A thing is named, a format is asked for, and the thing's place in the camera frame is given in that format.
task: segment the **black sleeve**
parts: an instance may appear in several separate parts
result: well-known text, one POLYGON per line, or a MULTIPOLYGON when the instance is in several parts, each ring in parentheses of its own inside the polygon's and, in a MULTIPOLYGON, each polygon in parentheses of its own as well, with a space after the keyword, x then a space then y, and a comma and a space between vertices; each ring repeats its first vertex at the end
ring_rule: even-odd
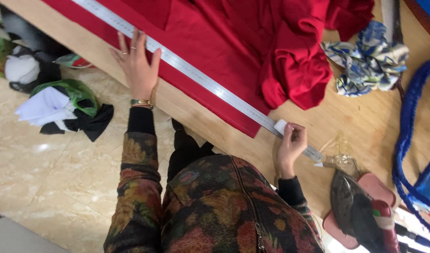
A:
POLYGON ((306 201, 297 176, 293 179, 279 179, 279 197, 289 206, 299 205, 306 201))
POLYGON ((128 132, 156 135, 152 110, 146 107, 132 107, 129 111, 128 132))

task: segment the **floral jacket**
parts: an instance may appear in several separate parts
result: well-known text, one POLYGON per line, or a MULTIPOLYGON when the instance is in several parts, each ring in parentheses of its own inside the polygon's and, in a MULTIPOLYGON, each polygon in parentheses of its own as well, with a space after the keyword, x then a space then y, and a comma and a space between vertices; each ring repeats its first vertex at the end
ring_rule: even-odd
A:
POLYGON ((245 160, 201 158, 171 180, 161 204, 156 137, 124 137, 106 252, 324 252, 307 203, 289 206, 245 160))

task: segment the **zipper pull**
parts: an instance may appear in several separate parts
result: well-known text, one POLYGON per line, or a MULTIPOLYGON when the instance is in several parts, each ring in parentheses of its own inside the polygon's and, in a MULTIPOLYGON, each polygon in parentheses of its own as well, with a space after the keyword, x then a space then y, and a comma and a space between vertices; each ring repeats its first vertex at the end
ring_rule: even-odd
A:
POLYGON ((264 252, 265 246, 263 245, 262 231, 260 230, 260 224, 258 222, 255 223, 255 230, 258 235, 258 242, 257 242, 258 248, 264 252))

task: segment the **table surface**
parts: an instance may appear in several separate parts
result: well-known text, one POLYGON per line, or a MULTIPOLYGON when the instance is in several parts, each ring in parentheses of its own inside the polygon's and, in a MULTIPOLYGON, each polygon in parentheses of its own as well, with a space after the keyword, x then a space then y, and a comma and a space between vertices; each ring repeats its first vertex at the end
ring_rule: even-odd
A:
MULTIPOLYGON (((77 23, 63 17, 41 0, 0 0, 58 42, 95 64, 121 83, 123 72, 112 59, 102 39, 77 23)), ((376 1, 375 19, 382 21, 381 2, 376 1)), ((407 71, 403 77, 405 88, 414 71, 430 59, 430 36, 416 20, 404 1, 401 1, 404 42, 410 49, 407 71)), ((337 32, 325 31, 324 41, 338 41, 337 32)), ((303 111, 291 101, 270 112, 274 120, 285 119, 307 127, 309 144, 325 156, 339 153, 357 159, 361 172, 375 173, 394 190, 391 180, 392 153, 399 135, 401 101, 397 91, 372 91, 358 98, 336 94, 335 77, 341 68, 331 64, 334 77, 328 84, 324 101, 318 107, 303 111)), ((234 129, 215 114, 189 98, 171 84, 160 79, 153 104, 175 118, 196 134, 224 152, 254 164, 270 182, 276 183, 279 173, 274 162, 280 139, 263 127, 255 138, 234 129)), ((420 99, 415 120, 415 132, 410 151, 403 163, 409 182, 430 161, 430 79, 420 99)), ((295 171, 309 207, 323 217, 330 210, 330 183, 334 169, 313 166, 305 156, 298 158, 295 171)))

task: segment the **hand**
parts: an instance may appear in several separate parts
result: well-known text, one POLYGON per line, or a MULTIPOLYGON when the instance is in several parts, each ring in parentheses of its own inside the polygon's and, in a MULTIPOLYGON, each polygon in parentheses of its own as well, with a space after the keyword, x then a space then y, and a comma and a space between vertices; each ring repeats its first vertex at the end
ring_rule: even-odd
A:
POLYGON ((148 63, 145 55, 146 34, 134 28, 130 50, 126 46, 126 40, 121 32, 118 32, 118 39, 122 55, 112 48, 110 53, 121 66, 126 75, 126 82, 131 90, 133 99, 150 100, 152 89, 156 86, 159 78, 159 63, 162 50, 157 49, 152 55, 151 64, 148 63))
POLYGON ((287 123, 284 138, 277 151, 277 162, 279 163, 280 177, 282 179, 292 179, 296 176, 293 165, 306 148, 307 132, 305 127, 287 123))

